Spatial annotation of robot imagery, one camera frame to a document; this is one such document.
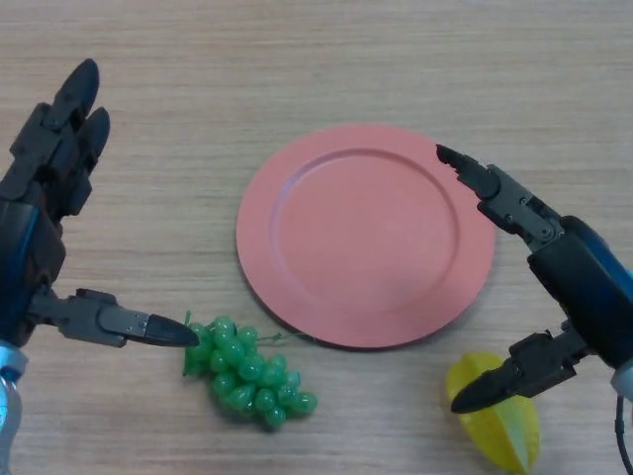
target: pink plate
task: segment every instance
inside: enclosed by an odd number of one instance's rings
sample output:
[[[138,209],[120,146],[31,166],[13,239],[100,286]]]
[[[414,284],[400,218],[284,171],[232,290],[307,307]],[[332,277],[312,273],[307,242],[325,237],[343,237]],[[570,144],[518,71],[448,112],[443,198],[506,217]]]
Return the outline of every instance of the pink plate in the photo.
[[[491,269],[495,228],[435,142],[382,125],[317,132],[252,179],[236,225],[252,290],[334,345],[385,348],[456,319]]]

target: black cable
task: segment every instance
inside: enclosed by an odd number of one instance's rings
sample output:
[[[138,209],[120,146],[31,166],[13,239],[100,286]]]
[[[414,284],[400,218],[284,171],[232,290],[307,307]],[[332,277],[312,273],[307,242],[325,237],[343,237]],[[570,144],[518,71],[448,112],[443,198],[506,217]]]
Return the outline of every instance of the black cable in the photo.
[[[626,445],[624,443],[624,398],[622,396],[617,397],[615,404],[615,439],[617,440],[617,448],[620,450],[620,456],[622,457],[622,463],[626,468],[628,475],[633,475],[633,466],[631,466],[631,460],[629,454],[626,451]]]

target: robotic hand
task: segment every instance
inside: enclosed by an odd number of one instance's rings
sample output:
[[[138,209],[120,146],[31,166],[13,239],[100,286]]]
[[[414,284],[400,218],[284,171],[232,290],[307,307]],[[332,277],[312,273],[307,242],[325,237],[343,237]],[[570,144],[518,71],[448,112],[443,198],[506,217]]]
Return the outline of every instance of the robotic hand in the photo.
[[[481,213],[523,239],[530,270],[567,316],[557,336],[534,333],[512,345],[504,364],[466,386],[451,411],[471,413],[515,395],[531,398],[572,378],[581,359],[597,355],[614,370],[618,445],[633,473],[621,437],[623,398],[633,401],[633,279],[627,269],[587,224],[559,216],[496,166],[441,144],[437,157],[475,192]]]
[[[99,88],[87,59],[70,74],[52,105],[39,104],[11,146],[14,161],[0,182],[0,475],[9,473],[20,425],[17,383],[24,346],[39,324],[68,338],[122,347],[128,340],[187,347],[198,338],[183,324],[120,306],[88,289],[59,299],[52,291],[65,258],[61,220],[76,216],[92,191],[89,177],[110,131],[105,109],[89,115]]]

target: green grapes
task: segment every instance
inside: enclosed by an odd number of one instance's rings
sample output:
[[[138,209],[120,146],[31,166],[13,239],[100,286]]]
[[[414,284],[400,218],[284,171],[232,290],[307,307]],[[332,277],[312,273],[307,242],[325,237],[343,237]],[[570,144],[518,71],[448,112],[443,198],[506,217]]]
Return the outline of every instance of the green grapes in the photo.
[[[286,411],[284,408],[275,406],[264,414],[264,419],[271,428],[280,428],[286,421]]]
[[[266,363],[259,380],[259,385],[262,387],[278,386],[284,382],[284,370],[281,366]]]
[[[276,403],[275,393],[270,388],[261,388],[255,396],[255,409],[260,413],[270,411]]]
[[[222,347],[222,354],[229,366],[237,368],[245,356],[244,345],[237,338],[232,337]]]
[[[214,349],[211,353],[211,369],[217,373],[222,373],[229,369],[225,354],[220,349]]]
[[[186,323],[200,344],[185,350],[183,374],[209,374],[209,390],[225,410],[259,419],[273,429],[291,416],[316,410],[317,396],[300,392],[301,375],[287,370],[286,357],[273,354],[266,360],[259,352],[254,327],[239,329],[229,317],[218,317],[206,327]]]
[[[237,338],[246,347],[257,345],[257,337],[257,330],[253,327],[242,327],[237,331]]]
[[[261,354],[254,354],[252,356],[244,356],[237,372],[239,377],[244,381],[257,381],[264,374],[264,366],[266,360]]]
[[[236,384],[235,375],[231,371],[220,373],[212,383],[212,389],[216,395],[222,397],[230,393]]]

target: wooden table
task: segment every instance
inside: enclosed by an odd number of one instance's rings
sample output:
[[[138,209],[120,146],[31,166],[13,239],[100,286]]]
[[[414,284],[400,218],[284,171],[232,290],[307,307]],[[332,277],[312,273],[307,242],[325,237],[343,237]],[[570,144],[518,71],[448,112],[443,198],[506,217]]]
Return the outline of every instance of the wooden table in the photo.
[[[495,162],[633,266],[632,21],[624,0],[3,0],[2,166],[36,103],[94,57],[112,133],[88,206],[67,220],[58,293],[100,289],[178,319],[230,313],[263,333],[278,327],[239,274],[240,196],[272,152],[336,123],[408,127]],[[447,414],[443,378],[465,350],[503,355],[563,319],[526,253],[499,234],[473,310],[416,347],[288,340],[321,405],[273,435],[231,423],[203,385],[185,384],[179,350],[39,329],[13,472],[498,473]],[[579,371],[536,400],[536,474],[624,473],[611,372],[597,358]]]

